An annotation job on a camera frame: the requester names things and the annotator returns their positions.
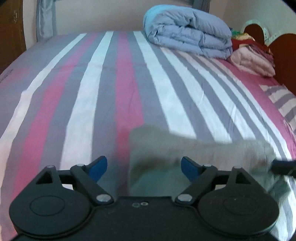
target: silver screw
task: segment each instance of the silver screw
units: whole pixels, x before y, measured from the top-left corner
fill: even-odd
[[[140,204],[139,204],[138,202],[134,202],[134,203],[132,204],[132,206],[133,206],[133,207],[139,207]]]
[[[142,206],[148,206],[149,203],[148,203],[148,202],[141,202],[141,205],[142,205]]]
[[[96,197],[99,202],[109,202],[111,200],[111,196],[108,194],[100,194]]]
[[[178,200],[181,202],[190,202],[192,200],[192,196],[190,194],[180,194],[178,196]]]

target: door handle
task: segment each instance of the door handle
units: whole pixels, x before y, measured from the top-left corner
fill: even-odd
[[[15,23],[17,23],[17,11],[16,10],[13,11],[13,20]]]

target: wooden headboard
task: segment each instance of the wooden headboard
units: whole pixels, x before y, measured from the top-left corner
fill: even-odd
[[[244,31],[260,44],[266,43],[263,30],[258,24],[250,24]],[[269,45],[275,63],[275,79],[296,95],[296,34],[283,34]]]

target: black circular disc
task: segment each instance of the black circular disc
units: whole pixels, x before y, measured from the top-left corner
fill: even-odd
[[[212,228],[233,237],[264,234],[279,216],[275,200],[247,184],[207,193],[198,211]]]
[[[18,196],[9,209],[17,230],[43,237],[71,231],[83,223],[89,212],[89,201],[81,193],[46,187]]]

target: gray cloth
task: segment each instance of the gray cloth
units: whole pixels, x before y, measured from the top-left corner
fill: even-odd
[[[56,34],[55,0],[38,0],[36,9],[37,42],[46,41]]]
[[[204,12],[209,12],[210,11],[210,2],[211,2],[211,0],[194,0],[192,7],[202,10]]]
[[[283,177],[268,171],[275,154],[266,141],[203,143],[142,126],[131,132],[130,146],[129,187],[132,196],[175,198],[190,185],[180,167],[183,156],[200,165],[212,164],[219,170],[243,167],[280,205],[290,191]]]
[[[152,43],[210,58],[232,53],[231,31],[209,13],[190,7],[157,5],[143,19],[144,32]]]

